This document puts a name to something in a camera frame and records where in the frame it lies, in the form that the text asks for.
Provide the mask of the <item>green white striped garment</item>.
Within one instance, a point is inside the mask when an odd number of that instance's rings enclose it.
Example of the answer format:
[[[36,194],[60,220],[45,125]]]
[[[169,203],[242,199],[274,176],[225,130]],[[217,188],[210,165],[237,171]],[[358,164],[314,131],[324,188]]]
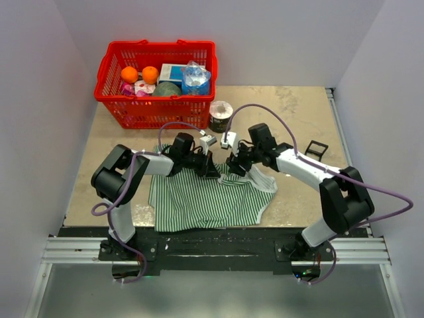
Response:
[[[257,225],[278,191],[275,178],[256,166],[238,176],[217,164],[217,179],[205,179],[183,169],[172,177],[153,176],[148,202],[154,208],[158,232]]]

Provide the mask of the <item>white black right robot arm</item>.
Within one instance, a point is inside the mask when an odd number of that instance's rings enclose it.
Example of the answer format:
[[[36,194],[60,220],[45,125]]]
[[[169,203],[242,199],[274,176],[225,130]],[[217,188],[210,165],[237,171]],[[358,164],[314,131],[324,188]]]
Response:
[[[296,234],[285,252],[294,258],[311,260],[319,246],[343,234],[371,216],[374,204],[368,190],[361,186],[362,177],[351,166],[338,169],[321,162],[307,161],[306,156],[288,143],[277,143],[268,125],[260,123],[248,129],[250,142],[239,140],[235,132],[221,137],[221,147],[231,149],[226,163],[232,173],[245,176],[253,165],[261,163],[276,172],[289,174],[320,195],[322,217]]]

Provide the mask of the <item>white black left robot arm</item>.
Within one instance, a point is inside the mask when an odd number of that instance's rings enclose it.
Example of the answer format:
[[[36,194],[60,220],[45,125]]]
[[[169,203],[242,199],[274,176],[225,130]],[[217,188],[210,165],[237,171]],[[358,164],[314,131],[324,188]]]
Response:
[[[220,173],[209,150],[216,142],[215,136],[203,133],[195,147],[193,136],[180,132],[171,145],[157,153],[137,152],[122,144],[112,149],[91,177],[91,186],[101,198],[91,214],[108,217],[109,236],[116,242],[113,250],[117,256],[130,260],[137,252],[131,200],[143,177],[172,177],[188,169],[200,178],[218,179]]]

